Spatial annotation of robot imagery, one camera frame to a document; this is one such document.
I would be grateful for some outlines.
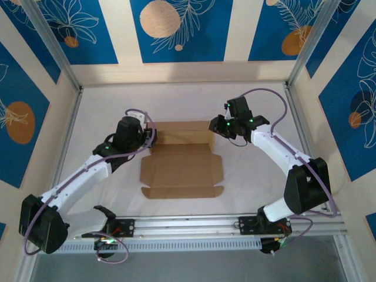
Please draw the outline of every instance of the metal extrusion bar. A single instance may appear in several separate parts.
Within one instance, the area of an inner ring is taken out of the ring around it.
[[[307,136],[307,132],[309,133],[310,131],[304,115],[302,115],[302,113],[298,111],[296,101],[294,100],[291,90],[287,87],[286,83],[284,85],[284,91],[289,108],[291,110],[291,114],[293,116],[293,120],[295,122],[295,127],[298,131],[300,143],[303,147],[303,152],[311,157],[314,157],[312,142],[308,141],[308,137],[310,137],[310,139],[312,139],[312,137],[310,135]]]
[[[70,67],[70,63],[41,10],[38,8],[37,2],[34,0],[20,0],[20,3],[59,68],[66,74],[67,79],[73,88],[80,91],[80,84]]]
[[[333,16],[335,10],[338,8],[341,0],[322,0],[325,1],[323,8],[319,13],[312,30],[305,41],[301,51],[296,59],[293,70],[290,73],[290,76],[287,79],[288,86],[293,85],[297,80],[300,72],[303,70],[307,64],[310,56],[312,55],[315,47],[317,46],[318,41],[320,40],[322,34],[325,31],[325,28],[329,24],[331,17]]]
[[[348,281],[366,282],[369,281],[365,276],[358,254],[352,245],[352,241],[348,235],[333,236],[337,251],[340,256],[343,269]]]
[[[63,167],[64,167],[64,161],[65,161],[66,153],[68,151],[69,142],[71,141],[73,128],[75,126],[75,122],[76,122],[76,118],[77,118],[78,109],[80,107],[81,99],[82,99],[82,91],[80,91],[80,93],[76,97],[75,106],[73,108],[71,117],[69,119],[69,125],[68,125],[68,128],[67,128],[66,133],[65,133],[63,148],[61,150],[59,162],[58,162],[58,165],[56,167],[55,174],[53,176],[53,181],[51,183],[50,188],[55,187],[60,182],[60,176],[61,176],[61,173],[62,173],[62,170],[63,170]]]
[[[132,240],[183,240],[183,239],[228,239],[228,238],[263,238],[275,236],[266,234],[260,236],[242,236],[239,229],[234,227],[240,216],[255,216],[255,214],[232,214],[228,216],[186,216],[186,217],[132,217],[135,219],[134,237]],[[334,219],[309,215],[314,225],[308,236],[347,234],[343,219]],[[292,220],[292,236],[303,232],[308,223],[303,220]],[[90,239],[77,237],[77,243]]]

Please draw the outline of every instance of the robotic arm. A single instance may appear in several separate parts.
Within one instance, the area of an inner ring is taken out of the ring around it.
[[[143,128],[145,116],[136,111],[127,115],[118,123],[116,133],[109,135],[98,145],[93,155],[65,181],[44,193],[41,197],[29,195],[22,202],[19,233],[25,235],[30,222],[38,210],[48,199],[52,200],[43,210],[38,220],[32,226],[28,239],[45,253],[53,253],[67,238],[72,238],[94,230],[111,232],[115,214],[102,206],[96,206],[90,211],[68,215],[73,205],[94,185],[109,177],[122,164],[130,161],[133,156],[115,157],[132,153],[140,147],[154,144],[152,130]],[[76,177],[77,172],[84,170]],[[66,188],[58,193],[62,186]]]
[[[284,196],[259,208],[248,234],[277,234],[276,226],[286,224],[287,217],[304,213],[328,200],[305,164],[308,163],[330,191],[328,168],[323,159],[312,159],[299,152],[273,131],[267,119],[254,117],[245,97],[228,100],[225,110],[226,115],[214,118],[209,129],[227,139],[242,136],[263,150],[287,176]],[[89,233],[93,229],[112,233],[116,215],[105,207],[96,206],[73,215],[68,215],[68,211],[95,184],[129,162],[134,157],[133,152],[154,144],[156,131],[153,134],[151,129],[143,128],[144,124],[144,114],[127,111],[118,123],[116,133],[98,145],[93,155],[75,173],[41,197],[31,194],[25,198],[19,233],[47,254],[60,248],[67,238]]]
[[[284,196],[274,203],[259,208],[254,231],[267,234],[280,220],[293,214],[304,213],[328,201],[317,179],[304,163],[308,163],[330,191],[328,167],[321,159],[312,159],[299,152],[278,133],[273,131],[263,116],[253,116],[245,97],[228,100],[224,104],[226,115],[218,115],[209,129],[227,139],[242,136],[264,151],[287,176]]]

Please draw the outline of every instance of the cardboard box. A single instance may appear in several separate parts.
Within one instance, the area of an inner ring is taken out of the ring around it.
[[[142,158],[140,181],[148,199],[214,198],[222,194],[221,156],[212,153],[209,122],[156,122],[158,139]]]

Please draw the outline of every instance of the black bracket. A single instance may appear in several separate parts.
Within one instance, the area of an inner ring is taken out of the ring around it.
[[[319,157],[311,159],[308,164],[331,193],[327,163]],[[283,197],[287,207],[295,214],[302,214],[328,200],[321,185],[305,165],[293,166],[289,170]]]
[[[101,239],[98,239],[94,242],[94,251],[115,251],[118,249],[117,244],[107,244],[106,242],[102,241]],[[104,259],[108,259],[109,257],[112,257],[115,253],[99,253],[98,256]]]
[[[116,238],[133,238],[135,232],[135,220],[134,219],[114,219],[111,224],[111,230],[108,230],[106,226],[101,230],[107,234]],[[90,233],[83,234],[82,238],[101,238],[101,235],[94,235]]]
[[[102,144],[99,144],[94,150],[93,155],[109,157],[124,153],[132,153],[141,146],[145,146],[152,137],[152,129],[142,129],[140,121],[135,117],[125,116],[117,124],[116,132],[107,136]],[[157,133],[155,131],[154,139],[151,146],[157,141]],[[112,173],[122,164],[130,161],[133,157],[117,157],[106,160],[111,164]]]
[[[19,218],[19,234],[25,235],[31,220],[43,204],[42,198],[37,198],[32,194],[23,200]],[[56,206],[47,206],[35,222],[28,238],[46,254],[51,254],[60,248],[68,236],[69,224],[63,221],[57,209]]]
[[[239,217],[239,230],[240,235],[280,235],[292,232],[291,224],[286,218],[262,226],[257,216]]]

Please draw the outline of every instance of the brown cardboard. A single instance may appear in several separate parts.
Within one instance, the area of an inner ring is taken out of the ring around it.
[[[142,158],[140,181],[148,199],[213,198],[222,194],[221,156],[212,153],[209,122],[156,122],[158,140]]]

